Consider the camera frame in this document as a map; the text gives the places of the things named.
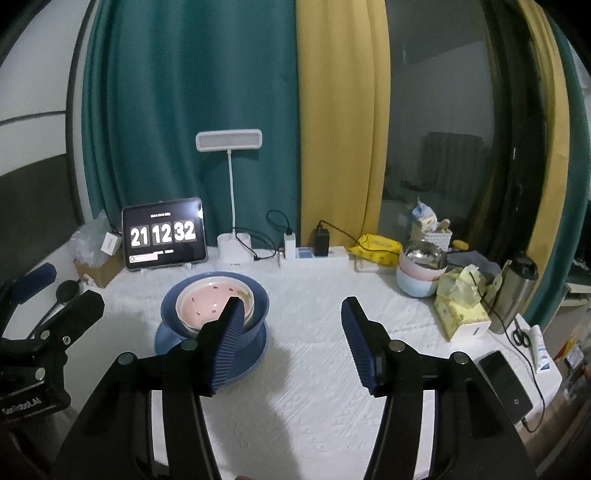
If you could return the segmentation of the white perforated basket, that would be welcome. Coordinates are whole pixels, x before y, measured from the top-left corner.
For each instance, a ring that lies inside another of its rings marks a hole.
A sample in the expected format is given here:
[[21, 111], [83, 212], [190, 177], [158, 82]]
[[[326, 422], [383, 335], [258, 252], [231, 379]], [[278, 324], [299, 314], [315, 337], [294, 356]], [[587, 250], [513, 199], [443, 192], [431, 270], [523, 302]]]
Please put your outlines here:
[[445, 231], [423, 231], [418, 222], [413, 221], [411, 226], [410, 239], [414, 241], [430, 242], [444, 251], [450, 249], [453, 232]]

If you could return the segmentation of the blue plate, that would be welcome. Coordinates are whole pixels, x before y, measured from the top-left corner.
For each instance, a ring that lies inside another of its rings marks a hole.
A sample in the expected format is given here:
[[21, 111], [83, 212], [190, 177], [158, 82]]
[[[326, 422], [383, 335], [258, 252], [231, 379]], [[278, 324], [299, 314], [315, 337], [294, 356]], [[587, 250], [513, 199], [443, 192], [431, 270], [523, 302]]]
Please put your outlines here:
[[[266, 354], [267, 348], [270, 345], [269, 333], [267, 333], [266, 321], [262, 321], [257, 325], [259, 330], [256, 336], [245, 346], [239, 347], [236, 350], [235, 358], [230, 367], [228, 378], [226, 378], [225, 386], [235, 384], [236, 382], [249, 377], [260, 363]], [[154, 340], [154, 352], [156, 355], [163, 355], [171, 350], [174, 346], [183, 342], [184, 337], [173, 332], [169, 327], [161, 323], [156, 331]]]

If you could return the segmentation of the pink bowl in stack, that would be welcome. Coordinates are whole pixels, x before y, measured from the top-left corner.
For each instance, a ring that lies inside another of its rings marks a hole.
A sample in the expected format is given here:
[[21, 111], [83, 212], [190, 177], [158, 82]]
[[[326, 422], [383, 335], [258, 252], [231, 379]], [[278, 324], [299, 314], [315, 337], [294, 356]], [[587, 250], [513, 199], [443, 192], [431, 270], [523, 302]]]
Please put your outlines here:
[[404, 256], [399, 259], [399, 266], [401, 270], [412, 278], [422, 281], [438, 280], [446, 272], [446, 267], [442, 269], [428, 268], [424, 265], [417, 264]]

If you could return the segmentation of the teal curtain left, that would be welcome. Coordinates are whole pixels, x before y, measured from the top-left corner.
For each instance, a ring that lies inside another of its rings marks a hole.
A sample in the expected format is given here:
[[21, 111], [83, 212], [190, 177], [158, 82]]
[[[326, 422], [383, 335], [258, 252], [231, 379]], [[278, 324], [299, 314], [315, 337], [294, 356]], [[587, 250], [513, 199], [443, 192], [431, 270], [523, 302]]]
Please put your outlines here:
[[235, 151], [236, 229], [256, 247], [300, 224], [296, 6], [291, 1], [102, 1], [87, 47], [82, 151], [90, 207], [198, 197], [206, 241], [230, 230], [224, 152], [201, 131], [260, 129]]

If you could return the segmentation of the light blue bowl in stack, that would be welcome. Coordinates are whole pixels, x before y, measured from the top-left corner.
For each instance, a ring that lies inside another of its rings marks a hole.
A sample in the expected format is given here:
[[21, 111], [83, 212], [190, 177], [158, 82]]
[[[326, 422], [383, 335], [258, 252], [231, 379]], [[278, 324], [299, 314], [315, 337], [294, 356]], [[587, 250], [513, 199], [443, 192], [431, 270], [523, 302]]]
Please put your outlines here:
[[413, 298], [427, 298], [437, 291], [438, 280], [419, 280], [407, 274], [400, 266], [396, 269], [396, 279], [400, 289]]

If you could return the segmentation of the yellow tissue box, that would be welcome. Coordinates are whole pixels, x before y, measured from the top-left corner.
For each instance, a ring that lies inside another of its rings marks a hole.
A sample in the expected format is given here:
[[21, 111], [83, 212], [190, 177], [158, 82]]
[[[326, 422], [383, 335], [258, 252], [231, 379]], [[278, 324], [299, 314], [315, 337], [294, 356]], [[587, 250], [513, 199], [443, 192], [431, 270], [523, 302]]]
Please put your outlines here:
[[482, 304], [485, 286], [485, 277], [473, 264], [440, 277], [434, 305], [448, 341], [472, 341], [487, 333], [491, 319]]

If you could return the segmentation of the cardboard box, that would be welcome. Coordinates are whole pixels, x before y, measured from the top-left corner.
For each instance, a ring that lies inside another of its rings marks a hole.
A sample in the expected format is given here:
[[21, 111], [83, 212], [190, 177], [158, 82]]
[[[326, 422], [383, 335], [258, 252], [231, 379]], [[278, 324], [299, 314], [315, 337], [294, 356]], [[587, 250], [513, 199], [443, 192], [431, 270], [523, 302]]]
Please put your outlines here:
[[99, 267], [90, 267], [86, 264], [73, 262], [79, 278], [85, 283], [92, 283], [98, 288], [105, 288], [123, 269], [123, 253], [119, 250], [114, 256]]

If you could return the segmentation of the yellow snack bag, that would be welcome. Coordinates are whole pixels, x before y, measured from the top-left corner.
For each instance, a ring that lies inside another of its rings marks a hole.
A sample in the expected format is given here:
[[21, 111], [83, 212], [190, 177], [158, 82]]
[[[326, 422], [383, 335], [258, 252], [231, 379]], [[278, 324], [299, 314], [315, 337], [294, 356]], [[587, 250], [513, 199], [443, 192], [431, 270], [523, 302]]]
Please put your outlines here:
[[349, 248], [349, 253], [384, 267], [396, 267], [403, 245], [401, 242], [376, 234], [365, 234]]

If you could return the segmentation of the black power adapter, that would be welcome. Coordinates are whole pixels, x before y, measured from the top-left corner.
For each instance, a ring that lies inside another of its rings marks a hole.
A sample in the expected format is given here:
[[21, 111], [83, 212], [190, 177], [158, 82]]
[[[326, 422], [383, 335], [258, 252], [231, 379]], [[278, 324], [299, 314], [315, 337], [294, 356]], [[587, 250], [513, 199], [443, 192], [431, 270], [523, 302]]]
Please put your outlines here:
[[329, 256], [329, 230], [321, 224], [318, 224], [314, 232], [314, 255], [315, 257]]

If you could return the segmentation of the black scissors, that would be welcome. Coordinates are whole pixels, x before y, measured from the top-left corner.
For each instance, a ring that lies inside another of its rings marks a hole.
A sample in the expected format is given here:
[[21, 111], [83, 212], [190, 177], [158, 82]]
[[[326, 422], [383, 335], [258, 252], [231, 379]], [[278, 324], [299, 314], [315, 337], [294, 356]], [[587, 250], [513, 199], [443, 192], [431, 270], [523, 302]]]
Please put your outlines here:
[[517, 318], [513, 321], [513, 332], [511, 334], [511, 338], [513, 343], [518, 347], [530, 348], [532, 343], [528, 333], [523, 330], [520, 326], [519, 320]]

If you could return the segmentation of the white tube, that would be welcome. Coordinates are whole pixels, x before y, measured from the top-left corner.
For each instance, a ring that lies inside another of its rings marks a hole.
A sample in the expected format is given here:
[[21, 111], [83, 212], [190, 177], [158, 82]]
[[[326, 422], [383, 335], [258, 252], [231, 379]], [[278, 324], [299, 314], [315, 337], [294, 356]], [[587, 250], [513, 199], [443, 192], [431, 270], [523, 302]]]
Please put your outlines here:
[[537, 372], [550, 369], [551, 357], [547, 351], [542, 330], [538, 325], [533, 325], [529, 330], [531, 349]]

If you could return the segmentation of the large blue bowl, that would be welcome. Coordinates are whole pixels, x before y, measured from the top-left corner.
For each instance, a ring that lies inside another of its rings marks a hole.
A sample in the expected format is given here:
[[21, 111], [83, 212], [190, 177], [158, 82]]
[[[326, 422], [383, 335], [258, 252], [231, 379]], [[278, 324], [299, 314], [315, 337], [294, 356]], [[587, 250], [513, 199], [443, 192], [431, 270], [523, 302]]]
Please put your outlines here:
[[160, 305], [161, 321], [176, 334], [197, 336], [200, 328], [215, 321], [230, 297], [245, 304], [245, 324], [238, 348], [256, 336], [260, 322], [266, 321], [270, 298], [256, 280], [238, 273], [211, 272], [198, 274], [174, 285]]

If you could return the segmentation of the black smartphone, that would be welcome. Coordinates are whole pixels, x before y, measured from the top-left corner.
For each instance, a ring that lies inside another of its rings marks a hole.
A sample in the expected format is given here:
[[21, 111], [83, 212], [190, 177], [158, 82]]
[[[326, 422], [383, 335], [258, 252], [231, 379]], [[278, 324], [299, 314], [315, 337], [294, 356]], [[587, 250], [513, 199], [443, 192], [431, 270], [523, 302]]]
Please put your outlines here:
[[532, 410], [533, 404], [522, 382], [500, 351], [479, 360], [479, 365], [514, 425]]

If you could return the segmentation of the white tablecloth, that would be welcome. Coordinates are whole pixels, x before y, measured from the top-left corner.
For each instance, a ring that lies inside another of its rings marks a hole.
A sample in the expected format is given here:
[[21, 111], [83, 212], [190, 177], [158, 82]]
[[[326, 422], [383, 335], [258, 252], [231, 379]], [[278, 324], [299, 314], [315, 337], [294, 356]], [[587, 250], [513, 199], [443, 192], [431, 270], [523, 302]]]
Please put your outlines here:
[[[98, 291], [104, 316], [68, 350], [65, 385], [80, 411], [115, 357], [154, 353], [164, 295], [190, 276], [212, 272], [213, 261], [141, 272], [123, 270]], [[281, 269], [276, 260], [239, 271], [270, 296], [270, 345], [256, 371], [202, 400], [222, 479], [363, 479], [378, 433], [384, 399], [362, 387], [341, 324], [342, 300], [359, 299], [391, 338], [448, 358], [457, 350], [477, 360], [502, 351], [530, 396], [530, 428], [541, 399], [531, 372], [506, 337], [448, 342], [430, 300], [401, 292], [394, 275], [353, 267]]]

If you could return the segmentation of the black round mount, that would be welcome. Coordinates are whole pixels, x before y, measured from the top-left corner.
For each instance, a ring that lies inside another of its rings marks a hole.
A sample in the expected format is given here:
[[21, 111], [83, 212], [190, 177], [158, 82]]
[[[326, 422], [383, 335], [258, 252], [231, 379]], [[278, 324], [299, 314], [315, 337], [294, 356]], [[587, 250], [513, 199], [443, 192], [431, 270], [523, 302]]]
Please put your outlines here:
[[80, 283], [76, 280], [66, 280], [56, 289], [56, 302], [58, 305], [67, 305], [80, 294]]

